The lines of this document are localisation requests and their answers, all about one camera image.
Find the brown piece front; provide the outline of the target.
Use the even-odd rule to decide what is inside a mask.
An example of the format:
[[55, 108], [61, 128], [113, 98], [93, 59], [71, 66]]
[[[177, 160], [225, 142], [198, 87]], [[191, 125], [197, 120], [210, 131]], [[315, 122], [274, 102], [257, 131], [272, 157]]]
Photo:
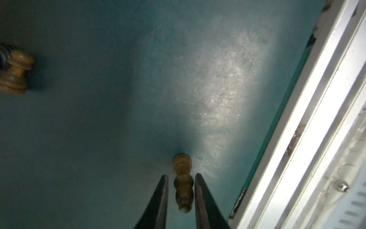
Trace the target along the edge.
[[193, 194], [193, 178], [191, 176], [192, 160], [187, 154], [178, 154], [173, 159], [173, 168], [176, 173], [174, 179], [175, 200], [178, 209], [182, 213], [188, 213], [192, 209]]

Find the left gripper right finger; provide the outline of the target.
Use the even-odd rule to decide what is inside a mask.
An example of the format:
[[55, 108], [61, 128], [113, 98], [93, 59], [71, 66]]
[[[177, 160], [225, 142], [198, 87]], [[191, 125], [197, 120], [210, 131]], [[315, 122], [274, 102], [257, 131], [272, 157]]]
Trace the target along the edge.
[[195, 215], [197, 229], [229, 229], [214, 198], [200, 173], [194, 181]]

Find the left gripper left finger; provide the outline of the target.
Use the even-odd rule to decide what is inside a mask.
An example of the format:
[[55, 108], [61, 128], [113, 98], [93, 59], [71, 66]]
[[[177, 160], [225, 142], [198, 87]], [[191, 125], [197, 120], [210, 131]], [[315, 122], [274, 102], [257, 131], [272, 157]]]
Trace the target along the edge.
[[142, 217], [135, 229], [165, 229], [167, 218], [167, 203], [169, 195], [169, 179], [163, 175], [152, 195]]

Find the black pawn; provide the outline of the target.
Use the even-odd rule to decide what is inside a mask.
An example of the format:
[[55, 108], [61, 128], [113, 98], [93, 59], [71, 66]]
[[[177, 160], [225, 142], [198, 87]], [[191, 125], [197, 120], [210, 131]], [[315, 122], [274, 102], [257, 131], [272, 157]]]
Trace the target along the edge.
[[5, 72], [9, 69], [10, 64], [8, 63], [8, 60], [10, 59], [10, 54], [12, 52], [12, 48], [8, 45], [1, 43], [1, 62], [0, 62], [0, 68], [1, 72]]

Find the brown pawn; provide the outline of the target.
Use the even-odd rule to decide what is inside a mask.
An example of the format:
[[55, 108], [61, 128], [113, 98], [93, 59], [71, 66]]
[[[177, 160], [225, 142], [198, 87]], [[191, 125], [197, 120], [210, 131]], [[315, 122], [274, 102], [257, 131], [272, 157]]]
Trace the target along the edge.
[[32, 69], [34, 57], [26, 52], [13, 50], [7, 63], [9, 68], [1, 73], [1, 91], [25, 94], [28, 87], [25, 74]]

